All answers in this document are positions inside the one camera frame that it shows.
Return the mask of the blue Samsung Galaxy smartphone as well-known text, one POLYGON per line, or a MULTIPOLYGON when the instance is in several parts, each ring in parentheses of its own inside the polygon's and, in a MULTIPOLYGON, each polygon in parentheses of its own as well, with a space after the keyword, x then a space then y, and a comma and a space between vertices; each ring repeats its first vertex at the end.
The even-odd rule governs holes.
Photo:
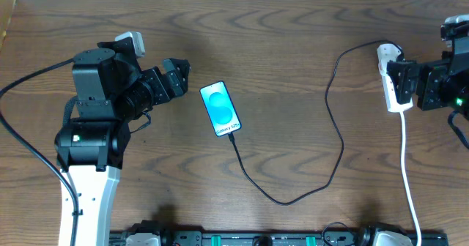
POLYGON ((199 93, 217 137, 228 135, 242 128, 242 123, 223 81, 204 86, 200 88, 199 93))

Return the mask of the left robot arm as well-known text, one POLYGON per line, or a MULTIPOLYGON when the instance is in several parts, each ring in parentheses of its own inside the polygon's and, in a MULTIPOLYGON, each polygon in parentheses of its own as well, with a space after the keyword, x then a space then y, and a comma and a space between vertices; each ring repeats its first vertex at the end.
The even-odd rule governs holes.
POLYGON ((107 245, 129 124, 154 106, 183 96, 191 66, 166 59, 142 70, 145 54, 138 32, 127 32, 73 57, 77 95, 66 104, 54 145, 62 176, 60 245, 107 245))

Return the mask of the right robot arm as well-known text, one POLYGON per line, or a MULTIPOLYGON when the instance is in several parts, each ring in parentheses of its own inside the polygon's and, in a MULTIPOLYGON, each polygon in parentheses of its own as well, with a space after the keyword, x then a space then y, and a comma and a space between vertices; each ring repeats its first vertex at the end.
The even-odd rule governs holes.
POLYGON ((440 60, 409 61, 401 48, 392 45, 379 49, 379 70, 390 79, 391 98, 397 104, 410 103, 415 94, 423 111, 450 107, 468 118, 468 16, 445 19, 440 37, 451 48, 442 52, 440 60))

